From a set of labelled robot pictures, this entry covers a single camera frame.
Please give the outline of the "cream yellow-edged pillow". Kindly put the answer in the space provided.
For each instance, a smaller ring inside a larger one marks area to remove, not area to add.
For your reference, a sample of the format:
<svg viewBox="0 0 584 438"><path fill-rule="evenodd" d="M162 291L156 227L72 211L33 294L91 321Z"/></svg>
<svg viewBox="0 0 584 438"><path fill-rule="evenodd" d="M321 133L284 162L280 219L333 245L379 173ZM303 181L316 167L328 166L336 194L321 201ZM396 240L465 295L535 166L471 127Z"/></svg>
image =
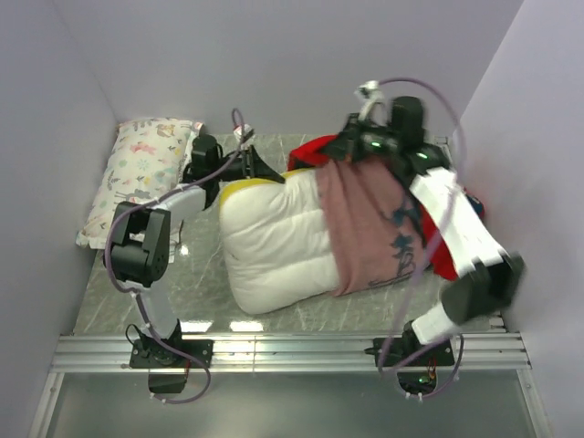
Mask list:
<svg viewBox="0 0 584 438"><path fill-rule="evenodd" d="M228 183L218 204L229 286L245 313L260 315L331 292L339 271L314 170L284 182Z"/></svg>

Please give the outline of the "red cartoon pillowcase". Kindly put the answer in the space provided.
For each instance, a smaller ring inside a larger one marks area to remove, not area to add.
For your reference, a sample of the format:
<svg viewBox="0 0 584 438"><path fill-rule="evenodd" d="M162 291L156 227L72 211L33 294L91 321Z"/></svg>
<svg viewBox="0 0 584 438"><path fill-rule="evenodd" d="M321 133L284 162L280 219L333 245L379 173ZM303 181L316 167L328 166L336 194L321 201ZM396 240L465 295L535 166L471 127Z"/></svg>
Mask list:
<svg viewBox="0 0 584 438"><path fill-rule="evenodd" d="M321 148L327 135L288 154L290 171L313 168L317 194L339 273L335 297L407 279L423 261L436 226L388 169L370 156L360 162L331 160Z"/></svg>

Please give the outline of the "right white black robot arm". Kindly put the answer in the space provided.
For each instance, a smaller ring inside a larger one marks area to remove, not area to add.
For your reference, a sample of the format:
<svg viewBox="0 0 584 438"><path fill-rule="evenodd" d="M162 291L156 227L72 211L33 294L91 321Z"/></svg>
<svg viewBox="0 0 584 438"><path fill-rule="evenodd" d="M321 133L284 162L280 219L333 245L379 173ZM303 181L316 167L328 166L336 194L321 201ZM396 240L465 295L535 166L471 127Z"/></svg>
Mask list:
<svg viewBox="0 0 584 438"><path fill-rule="evenodd" d="M386 161L437 227L426 251L431 253L438 243L444 243L457 275L438 304L404 327L403 357L420 365L433 355L437 341L475 318L508 308L525 262L520 254L508 253L486 230L458 183L458 170L447 146L426 139L422 101L411 96L393 99L388 121L379 124L371 114L383 104L383 94L367 90L362 94L360 111L349 115L324 153L347 162L372 157Z"/></svg>

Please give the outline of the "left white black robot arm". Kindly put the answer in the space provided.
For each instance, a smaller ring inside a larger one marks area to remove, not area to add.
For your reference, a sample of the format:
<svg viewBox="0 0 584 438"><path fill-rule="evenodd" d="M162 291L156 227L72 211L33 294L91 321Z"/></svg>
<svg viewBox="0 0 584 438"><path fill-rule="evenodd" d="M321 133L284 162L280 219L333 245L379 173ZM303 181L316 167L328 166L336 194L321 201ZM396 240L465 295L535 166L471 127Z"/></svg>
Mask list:
<svg viewBox="0 0 584 438"><path fill-rule="evenodd" d="M170 263L171 234L181 223L211 207L221 183L284 178L259 156L254 130L238 126L235 151L224 153L217 139L200 134L192 141L191 159L180 183L159 199L118 204L104 252L104 265L115 288L130 294L143 320L134 350L172 367L186 357L181 324L161 281Z"/></svg>

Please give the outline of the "floral patterned small pillow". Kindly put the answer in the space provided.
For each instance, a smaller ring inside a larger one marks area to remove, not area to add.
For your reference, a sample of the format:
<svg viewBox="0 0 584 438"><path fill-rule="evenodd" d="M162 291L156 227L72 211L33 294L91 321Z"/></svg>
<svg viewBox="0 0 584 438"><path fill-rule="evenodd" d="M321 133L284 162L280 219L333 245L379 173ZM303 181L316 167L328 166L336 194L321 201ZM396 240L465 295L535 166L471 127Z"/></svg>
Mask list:
<svg viewBox="0 0 584 438"><path fill-rule="evenodd" d="M204 129L201 121L173 118L121 123L76 244L102 250L119 203L147 203L172 190L191 160L193 140Z"/></svg>

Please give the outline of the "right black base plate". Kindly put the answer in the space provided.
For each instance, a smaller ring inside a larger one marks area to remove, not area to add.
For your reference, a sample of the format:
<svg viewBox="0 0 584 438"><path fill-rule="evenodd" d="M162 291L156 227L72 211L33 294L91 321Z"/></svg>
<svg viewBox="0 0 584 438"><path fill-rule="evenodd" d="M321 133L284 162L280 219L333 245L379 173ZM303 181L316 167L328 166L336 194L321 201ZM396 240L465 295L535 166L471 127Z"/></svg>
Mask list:
<svg viewBox="0 0 584 438"><path fill-rule="evenodd" d="M405 360L407 362L404 367L453 366L454 347L449 339L427 346L403 341L401 338L393 339L389 351L384 356L382 367L384 369L396 367Z"/></svg>

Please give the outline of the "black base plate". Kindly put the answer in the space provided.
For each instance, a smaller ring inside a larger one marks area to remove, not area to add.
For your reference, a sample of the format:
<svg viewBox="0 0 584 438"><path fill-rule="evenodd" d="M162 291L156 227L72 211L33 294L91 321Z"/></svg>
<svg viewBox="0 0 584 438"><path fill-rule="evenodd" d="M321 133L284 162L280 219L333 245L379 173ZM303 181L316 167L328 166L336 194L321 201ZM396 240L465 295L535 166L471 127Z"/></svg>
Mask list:
<svg viewBox="0 0 584 438"><path fill-rule="evenodd" d="M209 367L213 356L214 342L210 339L187 339L182 340L174 348L198 359L206 367ZM203 367L192 361L187 363L185 357L168 351L150 338L146 338L144 341L138 339L134 342L129 362L132 369L179 369L185 368L187 365L196 369Z"/></svg>
<svg viewBox="0 0 584 438"><path fill-rule="evenodd" d="M427 346L403 341L401 338L393 339L389 351L384 356L382 367L384 369L396 367L405 360L407 362L404 367L453 366L454 347L449 339Z"/></svg>

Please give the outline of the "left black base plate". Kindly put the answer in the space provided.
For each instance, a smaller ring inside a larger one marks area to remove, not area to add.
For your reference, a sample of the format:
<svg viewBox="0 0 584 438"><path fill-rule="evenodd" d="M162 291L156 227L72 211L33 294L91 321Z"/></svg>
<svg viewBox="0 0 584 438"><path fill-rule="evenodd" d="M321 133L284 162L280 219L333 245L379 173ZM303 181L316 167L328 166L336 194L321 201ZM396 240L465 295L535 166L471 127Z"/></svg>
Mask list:
<svg viewBox="0 0 584 438"><path fill-rule="evenodd" d="M187 339L182 340L174 348L198 359L206 367L209 367L213 356L214 342L210 339ZM144 341L138 339L134 342L129 362L132 369L179 369L185 368L187 365L196 369L203 367L192 361L187 363L185 357L168 351L150 338L146 338Z"/></svg>

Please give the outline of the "aluminium rail frame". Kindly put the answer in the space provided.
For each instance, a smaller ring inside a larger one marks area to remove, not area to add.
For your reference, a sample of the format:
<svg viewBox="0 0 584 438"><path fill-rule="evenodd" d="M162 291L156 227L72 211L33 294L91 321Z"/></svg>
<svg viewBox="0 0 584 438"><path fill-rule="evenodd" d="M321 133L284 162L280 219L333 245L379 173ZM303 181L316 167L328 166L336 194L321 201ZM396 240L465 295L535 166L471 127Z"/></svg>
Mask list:
<svg viewBox="0 0 584 438"><path fill-rule="evenodd" d="M121 335L137 317L128 297L89 291L75 331L61 338L33 437L549 437L522 337L501 318L450 349L462 357L454 382L422 399L377 372L367 332L275 333L253 320L190 322L191 339L214 342L209 372L193 370L195 402L154 400L147 379L174 370L136 370Z"/></svg>

